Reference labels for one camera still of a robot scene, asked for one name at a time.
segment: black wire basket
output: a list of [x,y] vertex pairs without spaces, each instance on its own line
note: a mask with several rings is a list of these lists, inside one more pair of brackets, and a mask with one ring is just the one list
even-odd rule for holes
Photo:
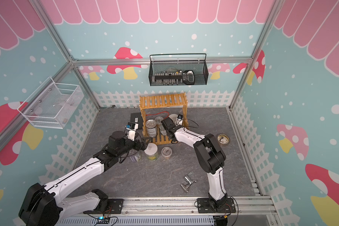
[[208,69],[205,53],[150,55],[151,86],[206,85]]

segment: white lid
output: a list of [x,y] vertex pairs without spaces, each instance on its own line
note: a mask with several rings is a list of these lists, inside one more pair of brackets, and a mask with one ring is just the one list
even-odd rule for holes
[[174,123],[176,122],[177,117],[178,117],[177,114],[172,114],[172,115],[169,116],[169,118],[172,119],[172,121],[173,121]]
[[151,156],[156,154],[157,152],[157,145],[155,145],[154,143],[149,143],[147,145],[147,148],[145,149],[145,154]]

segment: cylindrical container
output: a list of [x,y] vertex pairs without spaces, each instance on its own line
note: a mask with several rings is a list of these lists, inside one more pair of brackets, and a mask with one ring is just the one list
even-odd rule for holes
[[161,151],[162,153],[162,156],[165,158],[165,159],[170,159],[171,155],[172,155],[172,149],[169,148],[169,147],[164,147]]
[[157,145],[154,143],[149,143],[145,149],[145,154],[149,161],[155,161],[158,158]]
[[130,150],[128,155],[132,162],[138,162],[142,158],[142,154],[140,153],[140,151],[134,149]]
[[154,119],[157,123],[157,126],[160,127],[162,125],[161,121],[163,120],[162,117],[158,116],[157,118]]
[[150,119],[146,121],[146,128],[147,133],[150,137],[156,137],[157,136],[157,123],[155,120]]
[[167,131],[164,129],[163,125],[159,127],[159,131],[161,132],[162,135],[167,136]]

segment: white picket fence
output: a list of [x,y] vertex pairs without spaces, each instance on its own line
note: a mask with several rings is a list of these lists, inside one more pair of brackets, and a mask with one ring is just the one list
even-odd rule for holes
[[269,153],[264,151],[265,144],[260,142],[261,136],[256,134],[257,128],[253,126],[254,121],[250,119],[251,114],[247,113],[243,97],[239,96],[233,112],[246,145],[246,150],[249,152],[251,161],[255,166],[255,173],[261,179],[258,182],[259,186],[262,186],[266,195],[271,196],[273,199],[282,224],[298,226],[300,217],[291,211],[292,201],[285,198],[285,187],[281,186],[278,181],[279,174],[275,174],[273,171],[274,163],[269,162]]
[[[151,96],[151,95],[158,95],[154,91],[151,93],[148,93],[145,91],[143,94],[141,94],[139,91],[137,93],[133,93],[130,91],[129,93],[122,92],[118,93],[117,91],[115,93],[104,93],[100,92],[100,94],[95,93],[94,95],[97,98],[99,104],[101,107],[110,107],[112,105],[115,105],[115,107],[137,107],[137,105],[140,104],[140,96]],[[199,106],[209,106],[209,107],[223,107],[223,106],[229,106],[231,104],[232,99],[234,98],[235,91],[232,91],[230,93],[227,93],[227,91],[220,93],[220,91],[217,91],[216,93],[210,91],[209,93],[206,93],[203,91],[202,93],[199,93],[198,91],[195,91],[194,93],[191,93],[189,91],[186,93],[188,106],[193,107],[199,107]]]
[[63,144],[57,145],[58,153],[52,155],[52,164],[45,165],[47,172],[39,177],[41,184],[53,181],[73,169],[74,162],[79,156],[79,152],[85,138],[89,134],[91,125],[94,123],[97,112],[98,110],[90,99],[85,98],[85,103],[82,103],[79,115],[75,115],[76,120],[71,123],[72,128],[67,129],[68,135],[62,137]]

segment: wire basket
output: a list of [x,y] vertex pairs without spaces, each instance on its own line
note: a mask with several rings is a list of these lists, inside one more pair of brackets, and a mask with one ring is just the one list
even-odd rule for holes
[[150,55],[151,86],[206,85],[208,69],[205,53]]
[[[39,88],[43,91],[22,109]],[[49,77],[18,107],[18,111],[35,127],[63,129],[83,97],[79,85],[55,83]]]

